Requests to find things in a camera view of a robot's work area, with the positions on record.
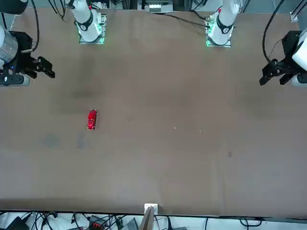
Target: black mount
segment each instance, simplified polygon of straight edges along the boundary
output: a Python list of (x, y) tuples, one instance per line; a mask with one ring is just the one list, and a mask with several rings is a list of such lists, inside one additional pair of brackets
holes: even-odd
[(260, 85), (266, 84), (272, 77), (277, 77), (283, 75), (279, 82), (281, 85), (285, 85), (294, 75), (298, 75), (298, 80), (305, 80), (306, 71), (301, 68), (295, 61), (293, 61), (292, 56), (296, 51), (296, 47), (298, 44), (299, 36), (302, 31), (289, 31), (286, 36), (282, 39), (283, 44), (283, 52), (285, 57), (283, 60), (278, 61), (273, 59), (272, 62), (282, 67), (285, 70), (281, 70), (273, 66), (271, 63), (267, 64), (262, 69), (263, 77), (259, 80)]
[(12, 61), (3, 65), (0, 70), (0, 85), (20, 85), (24, 82), (24, 75), (36, 79), (36, 72), (43, 72), (50, 78), (55, 78), (52, 71), (52, 64), (43, 57), (35, 59), (31, 57), (31, 52), (22, 53), (22, 50), (32, 48), (32, 38), (25, 32), (10, 31), (11, 35), (16, 38), (18, 51)]

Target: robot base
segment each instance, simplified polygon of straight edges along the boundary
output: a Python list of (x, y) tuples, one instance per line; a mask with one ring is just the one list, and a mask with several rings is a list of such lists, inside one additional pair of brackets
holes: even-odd
[(216, 43), (214, 43), (214, 41), (212, 41), (212, 39), (209, 37), (209, 33), (211, 31), (211, 28), (214, 26), (214, 15), (211, 15), (207, 20), (205, 20), (205, 25), (210, 26), (210, 28), (205, 27), (205, 33), (206, 33), (206, 46), (207, 47), (212, 47), (212, 46), (219, 46), (219, 47), (231, 47), (231, 42), (230, 42), (230, 38), (231, 35), (227, 41), (227, 43), (225, 43), (224, 45), (218, 45)]
[(105, 36), (106, 36), (106, 14), (102, 14), (100, 12), (97, 13), (97, 23), (95, 27), (101, 35), (98, 36), (94, 41), (87, 42), (79, 35), (79, 43), (80, 44), (97, 44), (103, 45), (105, 43)]

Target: white bracket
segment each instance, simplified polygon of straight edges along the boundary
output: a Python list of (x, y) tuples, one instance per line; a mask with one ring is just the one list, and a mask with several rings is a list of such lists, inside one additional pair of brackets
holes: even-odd
[(292, 22), (292, 23), (298, 22), (298, 17), (297, 17), (297, 15), (296, 15), (295, 17), (293, 17), (292, 12), (290, 12), (290, 18), (291, 18), (291, 22)]
[(146, 213), (146, 211), (149, 207), (153, 207), (154, 208), (154, 214), (158, 215), (158, 204), (144, 204), (144, 214)]

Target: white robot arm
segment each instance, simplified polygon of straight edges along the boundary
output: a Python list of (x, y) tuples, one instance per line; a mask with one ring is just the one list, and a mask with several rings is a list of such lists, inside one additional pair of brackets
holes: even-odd
[(213, 15), (214, 25), (208, 33), (214, 43), (224, 45), (228, 42), (239, 10), (237, 0), (223, 0), (221, 9)]
[(65, 3), (75, 17), (79, 34), (84, 41), (93, 42), (101, 36), (99, 13), (94, 9), (90, 10), (86, 0), (65, 0)]

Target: wire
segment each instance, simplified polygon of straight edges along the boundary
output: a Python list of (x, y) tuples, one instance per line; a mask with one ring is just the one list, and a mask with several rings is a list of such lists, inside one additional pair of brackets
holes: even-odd
[(246, 10), (246, 8), (248, 7), (249, 3), (250, 3), (250, 0), (247, 0), (247, 2), (246, 2), (246, 3), (244, 4), (244, 6), (243, 6), (243, 11), (242, 11), (242, 13), (245, 12), (245, 10)]
[(208, 224), (208, 220), (209, 218), (206, 219), (206, 223), (205, 223), (205, 229), (204, 230), (207, 230), (207, 224)]
[(52, 7), (52, 9), (53, 9), (53, 11), (54, 11), (54, 13), (55, 13), (56, 15), (58, 15), (58, 16), (62, 19), (62, 21), (66, 22), (66, 23), (69, 23), (70, 20), (69, 20), (68, 22), (64, 20), (64, 17), (65, 17), (65, 14), (66, 14), (66, 4), (63, 3), (62, 0), (59, 0), (59, 1), (60, 1), (60, 3), (61, 3), (61, 6), (62, 6), (63, 14), (61, 14), (61, 13), (59, 12), (59, 9), (58, 9), (58, 7), (57, 7), (57, 4), (56, 4), (55, 0), (53, 0), (54, 5), (51, 3), (51, 0), (48, 0), (50, 6)]
[(27, 212), (26, 214), (22, 215), (22, 216), (20, 217), (20, 219), (24, 218), (24, 217), (25, 217), (26, 215), (28, 215), (28, 214), (32, 215), (32, 213), (33, 213), (33, 212)]
[(221, 5), (219, 8), (217, 8), (217, 10), (216, 10), (216, 12), (218, 12), (219, 11), (219, 9), (221, 9), (221, 7), (222, 7), (223, 5)]
[(39, 23), (38, 23), (38, 15), (37, 15), (37, 11), (36, 11), (36, 7), (34, 4), (34, 1), (31, 0), (32, 5), (33, 5), (33, 9), (34, 9), (34, 13), (35, 13), (35, 20), (36, 20), (36, 32), (37, 32), (37, 40), (36, 40), (36, 44), (34, 46), (34, 48), (32, 48), (32, 52), (35, 51), (38, 47), (38, 43), (39, 43)]
[(294, 9), (294, 11), (291, 13), (291, 16), (294, 14), (294, 12), (298, 9), (298, 7), (304, 2), (305, 0), (301, 0), (301, 2), (297, 5), (297, 7)]
[(268, 58), (267, 53), (266, 53), (266, 51), (265, 51), (265, 37), (266, 37), (267, 31), (268, 31), (268, 28), (269, 28), (269, 26), (270, 26), (270, 24), (271, 24), (271, 22), (272, 22), (272, 20), (273, 20), (273, 18), (274, 18), (274, 16), (275, 16), (275, 14), (278, 12), (279, 8), (281, 7), (281, 5), (283, 4), (284, 1), (285, 1), (285, 0), (281, 0), (281, 1), (279, 2), (278, 6), (277, 6), (276, 9), (274, 10), (274, 12), (273, 12), (271, 18), (270, 18), (269, 21), (268, 21), (268, 24), (266, 25), (266, 27), (265, 27), (265, 29), (264, 29), (263, 39), (262, 39), (262, 51), (263, 51), (263, 55), (264, 55), (265, 59), (267, 59), (267, 61), (268, 61), (268, 63), (269, 63), (270, 65), (272, 65), (272, 66), (275, 67), (276, 69), (279, 69), (279, 70), (283, 70), (283, 71), (287, 71), (287, 72), (288, 72), (288, 71), (289, 71), (288, 68), (283, 68), (283, 67), (280, 67), (280, 66), (276, 65), (275, 63), (273, 63), (273, 62)]
[(50, 223), (49, 223), (49, 220), (48, 220), (48, 216), (50, 216), (50, 212), (46, 215), (46, 214), (43, 214), (45, 216), (45, 218), (43, 218), (43, 223), (42, 223), (42, 226), (44, 226), (45, 222), (47, 223), (47, 225), (49, 226), (50, 230), (53, 230), (53, 228), (51, 227)]
[(154, 218), (155, 218), (155, 221), (157, 221), (158, 229), (161, 230), (161, 229), (160, 229), (160, 225), (159, 225), (159, 221), (158, 221), (157, 217), (155, 216)]
[(248, 230), (249, 227), (259, 227), (259, 226), (262, 224), (262, 220), (261, 220), (261, 219), (259, 220), (259, 223), (258, 223), (258, 224), (249, 224), (249, 223), (248, 223), (248, 220), (246, 219), (246, 217), (240, 217), (239, 221), (240, 221), (240, 223), (241, 223), (244, 227), (247, 228), (247, 230)]
[[(83, 215), (88, 221), (91, 220), (91, 218), (90, 218), (90, 217), (87, 217), (84, 213), (80, 213), (80, 214)], [(78, 228), (79, 230), (83, 230), (83, 228), (81, 228), (81, 227), (79, 226), (78, 222), (77, 222), (76, 215), (77, 215), (77, 213), (75, 213), (75, 212), (72, 214), (71, 223), (75, 222), (77, 228)]]
[(166, 216), (166, 218), (167, 218), (167, 222), (168, 222), (167, 229), (168, 230), (173, 230), (171, 219), (169, 218), (169, 216)]
[(92, 4), (92, 3), (91, 3), (91, 6), (92, 7), (94, 6), (96, 8), (96, 10), (100, 10), (100, 8), (98, 6), (96, 6), (96, 5)]
[[(121, 219), (123, 219), (124, 217), (126, 217), (126, 215), (124, 215), (124, 216), (118, 218), (118, 220), (121, 220)], [(116, 224), (116, 221), (114, 221), (114, 222), (113, 222), (110, 226), (108, 226), (105, 230), (110, 230), (111, 227), (112, 227), (114, 224)]]
[(199, 17), (200, 19), (207, 20), (207, 18), (208, 18), (208, 17), (202, 17), (202, 16), (200, 16), (196, 11), (191, 11), (191, 12), (193, 12), (194, 14), (196, 14), (197, 17)]
[(49, 2), (49, 4), (51, 5), (51, 7), (52, 7), (53, 11), (54, 11), (56, 14), (58, 14), (58, 13), (57, 13), (57, 11), (56, 11), (56, 9), (55, 9), (55, 8), (54, 8), (54, 6), (52, 5), (51, 1), (50, 1), (50, 0), (48, 0), (48, 2)]
[(278, 40), (278, 41), (275, 43), (275, 45), (273, 46), (273, 49), (272, 49), (272, 51), (271, 51), (271, 53), (270, 53), (270, 55), (269, 55), (269, 58), (270, 58), (270, 56), (272, 55), (275, 46), (276, 46), (281, 40), (282, 40), (282, 39)]
[(2, 21), (3, 21), (4, 28), (7, 30), (8, 27), (6, 26), (6, 22), (5, 22), (5, 18), (4, 18), (4, 13), (1, 13), (1, 16), (2, 16)]
[(179, 18), (179, 17), (171, 15), (171, 14), (164, 14), (164, 15), (172, 17), (172, 18), (176, 18), (176, 19), (179, 19), (179, 20), (182, 20), (182, 21), (184, 21), (186, 23), (190, 23), (190, 24), (193, 24), (193, 25), (198, 25), (198, 26), (201, 26), (201, 27), (209, 28), (209, 26), (207, 26), (207, 25), (203, 25), (203, 24), (200, 24), (200, 23), (195, 23), (195, 22), (192, 22), (192, 21), (189, 21), (189, 20), (186, 20), (186, 19), (183, 19), (183, 18)]
[(198, 5), (193, 9), (193, 11), (196, 10), (202, 3), (203, 3), (203, 6), (206, 5), (207, 1), (208, 0), (201, 0), (200, 3), (198, 3)]
[(302, 8), (297, 12), (297, 14), (294, 17), (296, 17), (302, 11), (302, 9), (305, 8), (306, 5), (307, 5), (307, 2), (302, 6)]

